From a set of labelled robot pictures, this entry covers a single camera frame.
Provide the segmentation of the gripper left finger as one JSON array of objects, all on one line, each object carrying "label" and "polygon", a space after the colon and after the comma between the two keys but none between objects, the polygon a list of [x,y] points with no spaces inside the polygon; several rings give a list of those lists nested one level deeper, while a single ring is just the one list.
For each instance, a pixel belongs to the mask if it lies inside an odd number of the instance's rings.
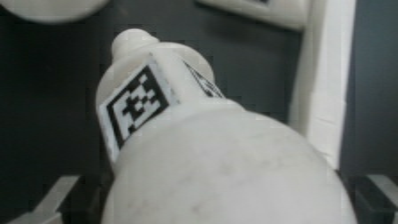
[{"label": "gripper left finger", "polygon": [[3,224],[102,224],[113,180],[106,175],[63,175],[35,208]]}]

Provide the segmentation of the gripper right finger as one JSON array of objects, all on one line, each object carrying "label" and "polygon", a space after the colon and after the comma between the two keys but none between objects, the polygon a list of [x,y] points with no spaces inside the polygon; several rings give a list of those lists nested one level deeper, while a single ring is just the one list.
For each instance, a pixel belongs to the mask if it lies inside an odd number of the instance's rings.
[{"label": "gripper right finger", "polygon": [[360,224],[398,224],[398,176],[340,173]]}]

